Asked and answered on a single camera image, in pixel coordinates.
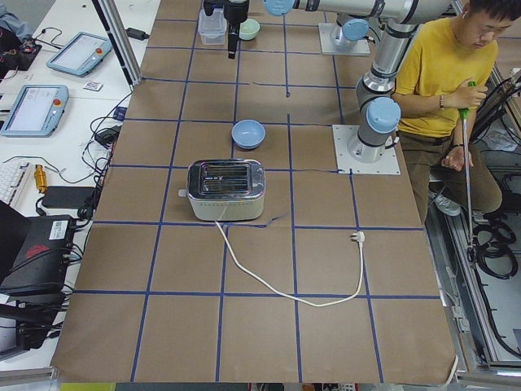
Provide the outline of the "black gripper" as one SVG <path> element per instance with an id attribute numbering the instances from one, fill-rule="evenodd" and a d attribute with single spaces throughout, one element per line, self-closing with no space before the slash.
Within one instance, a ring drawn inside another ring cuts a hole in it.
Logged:
<path id="1" fill-rule="evenodd" d="M 238 46 L 238 25 L 247 19 L 249 0 L 225 0 L 228 26 L 228 58 L 235 59 Z"/>

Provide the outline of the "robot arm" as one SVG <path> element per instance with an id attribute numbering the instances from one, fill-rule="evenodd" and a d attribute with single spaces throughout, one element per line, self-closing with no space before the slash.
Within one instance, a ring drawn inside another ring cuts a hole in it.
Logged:
<path id="1" fill-rule="evenodd" d="M 389 134 L 401 118 L 398 104 L 390 98 L 395 79 L 420 24 L 436 20 L 449 1 L 265 1 L 271 15 L 293 9 L 328 11 L 362 18 L 387 20 L 370 70 L 358 82 L 356 94 L 361 114 L 357 134 L 347 143 L 348 153 L 362 163 L 373 163 L 385 149 Z"/>
<path id="2" fill-rule="evenodd" d="M 241 24 L 247 20 L 249 1 L 224 1 L 224 17 L 228 23 L 228 58 L 235 59 Z M 296 1 L 263 1 L 271 15 L 281 16 L 296 8 Z M 361 40 L 369 30 L 369 22 L 355 18 L 341 26 L 343 37 L 349 41 Z"/>

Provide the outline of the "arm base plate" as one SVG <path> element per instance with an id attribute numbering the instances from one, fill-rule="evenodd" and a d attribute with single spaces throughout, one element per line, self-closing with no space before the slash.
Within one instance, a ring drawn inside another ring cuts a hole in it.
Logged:
<path id="1" fill-rule="evenodd" d="M 358 138 L 358 125 L 333 125 L 337 171 L 340 174 L 400 175 L 395 139 L 369 147 Z"/>
<path id="2" fill-rule="evenodd" d="M 363 19 L 353 19 L 341 26 L 320 23 L 318 25 L 321 50 L 324 55 L 368 56 L 367 41 L 369 23 Z"/>

